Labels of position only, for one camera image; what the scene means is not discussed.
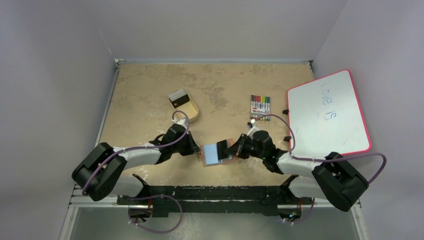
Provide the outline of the pink leather card holder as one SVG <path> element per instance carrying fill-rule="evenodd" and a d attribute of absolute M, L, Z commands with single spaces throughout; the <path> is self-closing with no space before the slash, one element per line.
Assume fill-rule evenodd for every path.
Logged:
<path fill-rule="evenodd" d="M 235 143 L 232 138 L 226 140 L 229 140 L 229 147 L 231 147 L 232 144 Z M 232 156 L 232 159 L 219 163 L 217 154 L 217 142 L 202 145 L 200 147 L 200 152 L 198 153 L 198 155 L 202 161 L 203 167 L 212 167 L 228 164 L 236 160 L 236 157 L 230 154 Z"/>

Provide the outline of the black credit card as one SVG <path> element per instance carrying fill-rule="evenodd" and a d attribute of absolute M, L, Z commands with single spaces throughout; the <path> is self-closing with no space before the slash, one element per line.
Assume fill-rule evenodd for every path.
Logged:
<path fill-rule="evenodd" d="M 217 159 L 219 163 L 223 163 L 232 159 L 232 156 L 226 153 L 226 150 L 230 147 L 230 141 L 228 139 L 221 140 L 216 143 Z"/>

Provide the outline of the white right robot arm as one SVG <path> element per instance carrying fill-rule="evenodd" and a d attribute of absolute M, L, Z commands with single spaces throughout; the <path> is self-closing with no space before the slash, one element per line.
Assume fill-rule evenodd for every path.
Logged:
<path fill-rule="evenodd" d="M 287 150 L 277 148 L 265 130 L 241 134 L 225 153 L 240 159 L 254 157 L 272 173 L 289 174 L 280 196 L 288 204 L 299 198 L 324 199 L 347 212 L 369 188 L 369 182 L 342 156 L 331 152 L 323 162 L 294 159 Z"/>

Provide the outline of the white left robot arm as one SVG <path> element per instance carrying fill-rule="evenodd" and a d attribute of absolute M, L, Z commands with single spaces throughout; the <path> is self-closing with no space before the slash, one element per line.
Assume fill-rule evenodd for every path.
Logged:
<path fill-rule="evenodd" d="M 188 127 L 174 123 L 166 133 L 143 145 L 112 147 L 106 142 L 99 143 L 73 170 L 71 178 L 82 188 L 82 194 L 95 202 L 109 195 L 121 195 L 142 205 L 149 199 L 148 184 L 137 174 L 124 175 L 125 170 L 158 165 L 173 154 L 190 156 L 199 152 Z"/>

